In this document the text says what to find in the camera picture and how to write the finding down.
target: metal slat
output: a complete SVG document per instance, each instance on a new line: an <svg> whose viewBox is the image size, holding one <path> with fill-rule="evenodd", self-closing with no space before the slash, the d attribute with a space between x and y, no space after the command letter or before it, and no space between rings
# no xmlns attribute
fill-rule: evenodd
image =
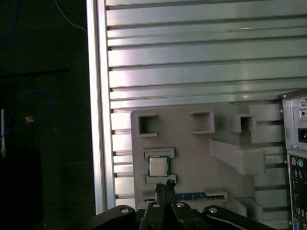
<svg viewBox="0 0 307 230"><path fill-rule="evenodd" d="M130 128L130 113L111 114L112 130Z"/></svg>
<svg viewBox="0 0 307 230"><path fill-rule="evenodd" d="M145 36L134 38L109 39L108 46L129 46L129 45L145 45L145 44L165 44L165 43L180 43L180 42L198 42L198 41L223 41L223 40L238 40L238 39L260 39L260 38L276 38L276 37L291 37L304 36L307 34L307 28L285 28L285 29L270 29L256 31L238 31L238 32L218 32L218 33L188 33L174 34L167 36Z"/></svg>
<svg viewBox="0 0 307 230"><path fill-rule="evenodd" d="M108 26L304 15L304 0L251 1L107 11Z"/></svg>
<svg viewBox="0 0 307 230"><path fill-rule="evenodd" d="M133 173L132 164L114 165L114 173Z"/></svg>
<svg viewBox="0 0 307 230"><path fill-rule="evenodd" d="M132 155L129 155L129 156L114 156L113 162L114 162L114 164L132 163Z"/></svg>
<svg viewBox="0 0 307 230"><path fill-rule="evenodd" d="M234 92L259 92L267 90L282 90L285 84L288 89L300 89L302 85L307 85L307 79L296 80L280 80L273 81L241 81L241 82L223 82L223 83L206 83L206 84L190 84L186 87L176 86L160 86L151 88L136 88L128 90L120 90L110 93L111 100L120 99L140 99L140 98L158 98L172 96L193 96L206 94L225 94Z"/></svg>
<svg viewBox="0 0 307 230"><path fill-rule="evenodd" d="M167 2L189 2L189 0L106 0L107 6L116 5L132 5L132 4L147 4L147 3L167 3Z"/></svg>
<svg viewBox="0 0 307 230"><path fill-rule="evenodd" d="M293 29L298 27L306 27L306 18L294 19L270 19L257 21L243 21L243 22L216 22L216 23L195 23L195 24L181 24L181 25L160 25L150 27L113 29L107 32L109 42L112 39L121 38L137 38L137 37L153 37L153 36L170 36L170 35L188 35L199 33L224 33L224 32L240 32L240 31L254 31L270 29Z"/></svg>
<svg viewBox="0 0 307 230"><path fill-rule="evenodd" d="M281 93L289 92L290 89L276 92L253 92L253 93L232 93L202 96L186 96L186 97L169 97L169 98L150 98L126 101L112 101L112 109L120 108L137 108L149 106L165 106L165 105L184 105L184 104L204 104L204 103L221 103L221 102L241 102L256 100L275 100Z"/></svg>
<svg viewBox="0 0 307 230"><path fill-rule="evenodd" d="M116 177L115 178L115 194L134 194L133 177Z"/></svg>
<svg viewBox="0 0 307 230"><path fill-rule="evenodd" d="M109 66L152 65L204 61L283 58L307 55L307 39L172 45L113 50Z"/></svg>
<svg viewBox="0 0 307 230"><path fill-rule="evenodd" d="M113 151L132 151L131 134L113 135Z"/></svg>
<svg viewBox="0 0 307 230"><path fill-rule="evenodd" d="M307 76L307 59L117 70L110 87L268 80Z"/></svg>

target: screw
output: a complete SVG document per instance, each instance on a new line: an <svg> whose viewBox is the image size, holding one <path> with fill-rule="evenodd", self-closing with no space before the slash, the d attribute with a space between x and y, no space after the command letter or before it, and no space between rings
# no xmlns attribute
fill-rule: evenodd
<svg viewBox="0 0 307 230"><path fill-rule="evenodd" d="M127 212L129 212L129 209L128 208L123 208L120 211L121 211L121 213L127 213Z"/></svg>
<svg viewBox="0 0 307 230"><path fill-rule="evenodd" d="M184 204L183 203L177 203L176 206L177 207L184 207Z"/></svg>
<svg viewBox="0 0 307 230"><path fill-rule="evenodd" d="M209 212L211 212L211 213L217 213L218 210L217 210L216 208L214 208L214 207L211 207L211 208L209 209Z"/></svg>

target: dark background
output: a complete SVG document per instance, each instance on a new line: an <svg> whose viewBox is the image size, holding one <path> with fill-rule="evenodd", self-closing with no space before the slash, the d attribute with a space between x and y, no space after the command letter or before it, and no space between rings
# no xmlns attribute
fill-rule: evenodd
<svg viewBox="0 0 307 230"><path fill-rule="evenodd" d="M71 21L86 27L86 1L58 2ZM0 0L0 36L12 27L14 7L15 0ZM21 1L16 29L0 40L0 76L59 69L69 72L38 76L6 92L10 110L34 89L44 91L53 103L44 120L7 137L40 154L48 230L65 229L94 215L87 34L69 24L53 0ZM33 93L22 102L9 127L23 123L28 115L39 117L47 109L48 100ZM45 228L41 222L35 229Z"/></svg>

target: black surface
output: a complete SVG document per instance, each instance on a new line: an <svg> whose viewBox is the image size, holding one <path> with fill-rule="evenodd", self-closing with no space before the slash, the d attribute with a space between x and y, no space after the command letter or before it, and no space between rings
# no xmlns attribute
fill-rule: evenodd
<svg viewBox="0 0 307 230"><path fill-rule="evenodd" d="M31 229L44 216L40 153L17 140L6 150L10 154L0 160L0 229Z"/></svg>
<svg viewBox="0 0 307 230"><path fill-rule="evenodd" d="M298 134L298 142L307 143L307 128L298 128L297 134Z"/></svg>
<svg viewBox="0 0 307 230"><path fill-rule="evenodd" d="M86 27L86 1L58 1L71 21ZM14 5L14 0L0 0L0 36L12 26ZM95 215L87 34L70 25L53 0L20 1L16 29L0 41L0 75L59 69L70 71L41 75L6 94L10 109L35 89L44 91L53 102L51 113L43 121L8 136L22 140L40 154L48 230L66 229ZM5 79L0 84L8 82L10 79ZM28 115L40 116L47 108L43 96L30 95L16 111L10 127L24 122ZM20 194L24 189L35 188L25 186ZM45 227L40 223L33 229Z"/></svg>

